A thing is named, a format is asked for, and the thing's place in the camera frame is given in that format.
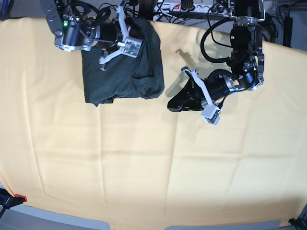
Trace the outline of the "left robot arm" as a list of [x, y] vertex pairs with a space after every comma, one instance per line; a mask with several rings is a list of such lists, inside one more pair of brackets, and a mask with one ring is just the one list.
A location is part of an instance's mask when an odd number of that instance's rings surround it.
[[[209, 124], [218, 124], [219, 114], [225, 99], [233, 94], [255, 90], [264, 82], [264, 54], [262, 51], [262, 26], [265, 20], [261, 0], [216, 0], [207, 13], [224, 11], [230, 6], [230, 15], [213, 25], [201, 38], [200, 49], [203, 57], [215, 64], [225, 63], [230, 70], [215, 69], [201, 79], [196, 70], [183, 67], [188, 82], [167, 104], [171, 112], [200, 111], [202, 118]], [[213, 30], [233, 21], [230, 32], [231, 56], [213, 58], [205, 50], [205, 41]]]

